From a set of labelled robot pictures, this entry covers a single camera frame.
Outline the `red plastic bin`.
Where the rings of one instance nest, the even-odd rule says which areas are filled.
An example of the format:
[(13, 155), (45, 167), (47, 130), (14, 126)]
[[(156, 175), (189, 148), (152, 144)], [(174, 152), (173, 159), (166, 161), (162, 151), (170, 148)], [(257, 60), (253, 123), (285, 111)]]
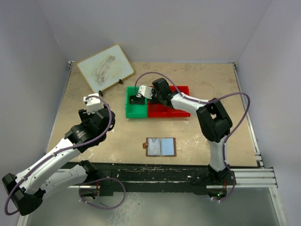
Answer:
[(159, 102), (157, 93), (152, 89), (152, 98), (147, 102), (148, 118), (170, 118), (174, 113), (174, 109), (166, 107)]
[[(188, 86), (177, 86), (177, 88), (179, 89), (179, 91), (181, 93), (184, 93), (186, 95), (190, 95), (190, 90)], [(168, 107), (167, 110), (167, 116), (170, 117), (190, 117), (190, 113), (185, 112), (183, 110), (177, 110), (177, 109), (172, 109), (170, 107)]]

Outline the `green plastic bin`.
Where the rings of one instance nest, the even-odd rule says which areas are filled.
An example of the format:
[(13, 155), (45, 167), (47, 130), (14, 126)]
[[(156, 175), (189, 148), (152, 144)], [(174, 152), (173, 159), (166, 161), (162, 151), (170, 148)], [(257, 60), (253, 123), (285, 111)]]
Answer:
[(126, 100), (125, 100), (125, 112), (126, 118), (137, 119), (137, 118), (147, 118), (147, 100), (145, 99), (145, 105), (130, 105), (129, 97), (131, 95), (136, 95), (139, 87), (128, 86), (126, 88)]

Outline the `brown leather card holder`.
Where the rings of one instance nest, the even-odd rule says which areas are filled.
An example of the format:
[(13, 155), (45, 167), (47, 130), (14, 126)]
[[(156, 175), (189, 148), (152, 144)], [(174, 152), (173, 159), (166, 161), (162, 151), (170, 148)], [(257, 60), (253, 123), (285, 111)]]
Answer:
[(148, 157), (175, 157), (176, 139), (174, 137), (147, 137), (143, 149)]

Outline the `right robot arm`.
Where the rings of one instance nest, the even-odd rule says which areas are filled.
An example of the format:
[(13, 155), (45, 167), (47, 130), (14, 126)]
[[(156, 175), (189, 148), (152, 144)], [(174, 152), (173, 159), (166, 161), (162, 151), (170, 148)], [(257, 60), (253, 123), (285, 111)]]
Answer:
[(172, 91), (163, 78), (156, 79), (152, 85), (152, 95), (157, 102), (198, 118), (201, 132), (210, 146), (209, 179), (214, 184), (220, 184), (229, 173), (225, 142), (233, 125), (221, 101), (215, 98), (210, 101), (198, 99), (178, 89)]

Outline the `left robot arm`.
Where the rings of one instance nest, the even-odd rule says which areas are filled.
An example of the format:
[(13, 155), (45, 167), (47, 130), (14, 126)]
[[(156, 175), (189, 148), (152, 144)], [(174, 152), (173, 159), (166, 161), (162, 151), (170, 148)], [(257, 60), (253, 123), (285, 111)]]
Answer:
[(71, 159), (104, 141), (106, 133), (115, 125), (115, 114), (107, 108), (94, 113), (79, 110), (79, 115), (81, 123), (71, 127), (49, 153), (22, 172), (8, 173), (2, 178), (8, 194), (4, 207), (6, 215), (11, 215), (9, 201), (15, 205), (16, 212), (26, 216), (57, 191), (76, 184), (91, 185), (96, 181), (97, 170), (90, 161), (81, 161), (73, 168), (57, 173)]

